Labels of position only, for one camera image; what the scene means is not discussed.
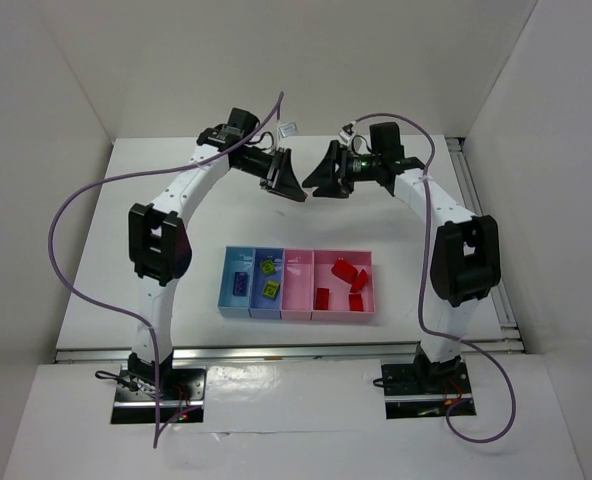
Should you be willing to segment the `purple lego brick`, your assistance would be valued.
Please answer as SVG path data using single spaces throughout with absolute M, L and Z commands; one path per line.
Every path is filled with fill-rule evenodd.
M 236 271 L 233 277 L 232 295 L 246 297 L 249 287 L 249 274 L 245 271 Z

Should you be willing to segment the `red arched lego cap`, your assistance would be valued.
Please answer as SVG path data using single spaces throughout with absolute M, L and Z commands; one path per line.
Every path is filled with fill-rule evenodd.
M 364 290 L 369 281 L 369 274 L 365 269 L 361 269 L 352 282 L 350 287 L 351 294 L 358 294 Z

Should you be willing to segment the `red curved lego brick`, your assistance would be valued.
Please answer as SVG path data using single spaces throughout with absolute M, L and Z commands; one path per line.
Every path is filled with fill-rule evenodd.
M 348 296 L 349 309 L 352 312 L 363 312 L 364 304 L 360 293 L 350 293 Z

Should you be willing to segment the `lime green lego brick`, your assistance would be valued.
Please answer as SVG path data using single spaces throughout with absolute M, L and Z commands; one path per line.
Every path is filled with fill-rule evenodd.
M 280 291 L 280 283 L 275 280 L 267 280 L 262 288 L 261 294 L 264 298 L 275 300 Z

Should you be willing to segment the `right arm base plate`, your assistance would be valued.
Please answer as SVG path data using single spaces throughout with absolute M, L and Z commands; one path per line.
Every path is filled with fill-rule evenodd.
M 476 407 L 467 367 L 461 362 L 447 377 L 427 385 L 417 378 L 412 364 L 383 364 L 381 376 L 372 381 L 384 394 L 385 413 L 392 419 L 475 416 Z

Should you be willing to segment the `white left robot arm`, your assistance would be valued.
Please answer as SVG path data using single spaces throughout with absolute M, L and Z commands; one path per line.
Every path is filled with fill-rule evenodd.
M 139 278 L 139 315 L 148 323 L 137 330 L 128 358 L 132 379 L 164 391 L 172 383 L 171 321 L 178 282 L 193 253 L 187 234 L 192 215 L 212 187 L 235 169 L 260 179 L 274 195 L 303 202 L 291 164 L 291 151 L 267 153 L 251 144 L 261 121 L 234 108 L 228 120 L 204 130 L 187 168 L 150 203 L 134 204 L 128 213 L 128 253 Z

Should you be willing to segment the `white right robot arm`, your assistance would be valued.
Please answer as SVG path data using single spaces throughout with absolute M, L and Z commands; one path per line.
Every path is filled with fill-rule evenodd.
M 458 379 L 461 340 L 479 303 L 500 282 L 498 224 L 460 205 L 429 175 L 429 163 L 406 154 L 399 115 L 369 127 L 369 147 L 353 145 L 345 125 L 303 181 L 314 196 L 342 199 L 358 182 L 375 182 L 410 208 L 425 227 L 417 309 L 422 338 L 404 379 L 381 380 L 404 392 L 437 394 Z

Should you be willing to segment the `red rectangular lego brick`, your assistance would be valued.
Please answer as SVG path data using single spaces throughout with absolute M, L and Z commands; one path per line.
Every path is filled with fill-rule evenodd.
M 314 309 L 316 311 L 327 311 L 330 305 L 330 290 L 324 287 L 317 287 L 314 298 Z

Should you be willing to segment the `red rounded lego brick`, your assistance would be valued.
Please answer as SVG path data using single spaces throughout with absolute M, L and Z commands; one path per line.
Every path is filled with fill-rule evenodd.
M 348 284 L 352 284 L 358 276 L 357 268 L 343 258 L 336 260 L 331 267 L 331 273 Z

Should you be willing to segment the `green square lego brick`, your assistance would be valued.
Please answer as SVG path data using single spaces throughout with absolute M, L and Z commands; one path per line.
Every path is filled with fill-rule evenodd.
M 265 258 L 259 262 L 261 272 L 266 275 L 273 275 L 277 272 L 277 266 L 272 258 Z

